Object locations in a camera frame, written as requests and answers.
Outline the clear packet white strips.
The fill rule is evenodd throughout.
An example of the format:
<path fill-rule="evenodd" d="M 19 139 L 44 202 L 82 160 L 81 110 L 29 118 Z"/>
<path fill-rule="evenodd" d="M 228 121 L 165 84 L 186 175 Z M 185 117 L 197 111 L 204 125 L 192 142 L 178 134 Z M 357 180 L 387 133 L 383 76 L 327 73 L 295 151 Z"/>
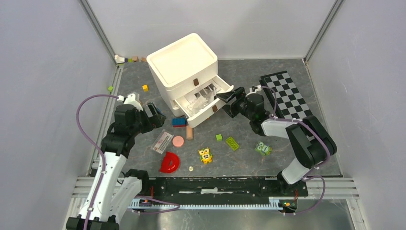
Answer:
<path fill-rule="evenodd" d="M 196 113 L 204 109 L 207 105 L 208 102 L 205 98 L 197 98 L 187 106 L 187 109 L 189 110 L 190 115 L 194 116 Z"/>

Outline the clear plastic bag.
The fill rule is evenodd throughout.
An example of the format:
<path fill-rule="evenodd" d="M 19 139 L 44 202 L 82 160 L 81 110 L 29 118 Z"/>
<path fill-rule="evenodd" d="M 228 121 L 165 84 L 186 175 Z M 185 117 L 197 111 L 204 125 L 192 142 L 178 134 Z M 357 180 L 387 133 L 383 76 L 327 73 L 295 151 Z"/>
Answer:
<path fill-rule="evenodd" d="M 210 84 L 198 91 L 195 96 L 197 103 L 207 105 L 214 100 L 216 94 L 217 88 L 213 84 Z"/>

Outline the false eyelash case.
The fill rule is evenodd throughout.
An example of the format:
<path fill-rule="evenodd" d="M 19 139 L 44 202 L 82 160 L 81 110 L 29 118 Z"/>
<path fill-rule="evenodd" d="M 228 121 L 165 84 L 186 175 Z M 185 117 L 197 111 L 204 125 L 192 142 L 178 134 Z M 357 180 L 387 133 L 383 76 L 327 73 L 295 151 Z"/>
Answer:
<path fill-rule="evenodd" d="M 167 146 L 171 143 L 174 135 L 166 130 L 162 130 L 158 138 L 152 144 L 151 149 L 159 154 L 162 154 Z"/>

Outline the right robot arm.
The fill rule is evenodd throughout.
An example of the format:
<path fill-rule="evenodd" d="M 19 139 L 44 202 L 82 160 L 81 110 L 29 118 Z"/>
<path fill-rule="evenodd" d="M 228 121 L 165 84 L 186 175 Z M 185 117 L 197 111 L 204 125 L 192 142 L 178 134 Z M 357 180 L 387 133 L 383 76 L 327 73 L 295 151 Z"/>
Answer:
<path fill-rule="evenodd" d="M 312 170 L 318 169 L 335 153 L 337 146 L 320 121 L 313 115 L 305 118 L 279 118 L 265 109 L 264 97 L 254 86 L 249 93 L 243 87 L 215 95 L 225 103 L 223 109 L 230 117 L 243 115 L 250 121 L 251 129 L 260 136 L 280 137 L 289 140 L 295 158 L 278 173 L 277 191 L 288 196 L 296 183 L 307 179 Z"/>

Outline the white three-drawer organizer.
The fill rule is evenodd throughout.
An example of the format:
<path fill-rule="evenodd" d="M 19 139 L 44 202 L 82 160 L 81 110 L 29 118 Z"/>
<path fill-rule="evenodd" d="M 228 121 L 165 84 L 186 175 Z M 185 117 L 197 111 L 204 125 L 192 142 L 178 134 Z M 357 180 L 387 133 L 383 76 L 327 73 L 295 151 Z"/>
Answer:
<path fill-rule="evenodd" d="M 218 75 L 217 55 L 196 33 L 148 55 L 147 63 L 162 99 L 175 117 L 185 116 L 192 128 L 225 105 L 214 98 L 204 109 L 191 116 L 187 106 L 196 100 L 198 91 L 210 84 L 217 88 L 217 93 L 234 88 Z"/>

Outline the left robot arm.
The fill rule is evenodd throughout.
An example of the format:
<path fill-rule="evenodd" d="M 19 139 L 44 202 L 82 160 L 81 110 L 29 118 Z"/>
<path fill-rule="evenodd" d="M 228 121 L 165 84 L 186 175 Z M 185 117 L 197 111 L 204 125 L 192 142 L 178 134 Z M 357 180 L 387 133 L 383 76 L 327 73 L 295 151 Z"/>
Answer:
<path fill-rule="evenodd" d="M 153 103 L 151 112 L 130 103 L 117 106 L 114 122 L 101 141 L 101 159 L 85 203 L 76 217 L 69 217 L 68 230 L 117 230 L 129 203 L 136 195 L 150 190 L 147 171 L 130 169 L 118 192 L 114 189 L 120 172 L 135 145 L 135 137 L 163 126 L 166 117 Z"/>

